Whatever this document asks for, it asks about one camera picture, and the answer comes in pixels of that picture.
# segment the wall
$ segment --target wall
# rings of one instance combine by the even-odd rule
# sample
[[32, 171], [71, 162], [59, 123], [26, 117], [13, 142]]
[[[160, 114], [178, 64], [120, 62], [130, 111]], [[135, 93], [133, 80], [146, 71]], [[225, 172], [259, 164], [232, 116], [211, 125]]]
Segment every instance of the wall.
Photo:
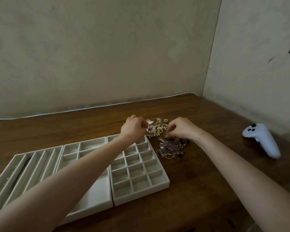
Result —
[[221, 0], [0, 0], [0, 118], [192, 91]]
[[290, 140], [289, 50], [290, 0], [222, 0], [203, 95]]

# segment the cable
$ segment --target cable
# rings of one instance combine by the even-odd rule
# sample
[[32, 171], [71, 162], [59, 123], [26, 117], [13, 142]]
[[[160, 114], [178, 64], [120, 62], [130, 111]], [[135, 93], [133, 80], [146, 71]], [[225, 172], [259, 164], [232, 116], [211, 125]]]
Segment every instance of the cable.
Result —
[[[196, 96], [198, 96], [196, 93], [193, 93], [193, 92], [185, 92], [185, 93], [175, 94], [175, 95], [162, 97], [162, 98], [169, 98], [169, 97], [179, 96], [179, 95], [183, 95], [183, 94], [195, 94]], [[149, 100], [155, 100], [155, 99], [160, 99], [160, 98], [152, 98], [152, 99], [142, 100], [142, 101], [149, 101]], [[33, 115], [33, 116], [25, 116], [25, 117], [20, 117], [20, 118], [0, 118], [0, 120], [16, 120], [16, 119], [35, 117], [35, 116], [44, 116], [44, 115], [65, 113], [65, 112], [70, 112], [70, 111], [81, 111], [81, 110], [87, 110], [87, 109], [98, 108], [98, 107], [108, 107], [108, 106], [114, 106], [114, 105], [120, 105], [120, 104], [126, 104], [126, 103], [132, 103], [132, 102], [115, 103], [115, 104], [104, 105], [104, 106], [88, 107], [88, 108], [81, 108], [81, 109], [75, 109], [75, 110], [69, 110], [69, 111], [61, 111], [61, 112], [53, 112], [53, 113], [45, 113], [45, 114], [38, 114], [38, 115]]]

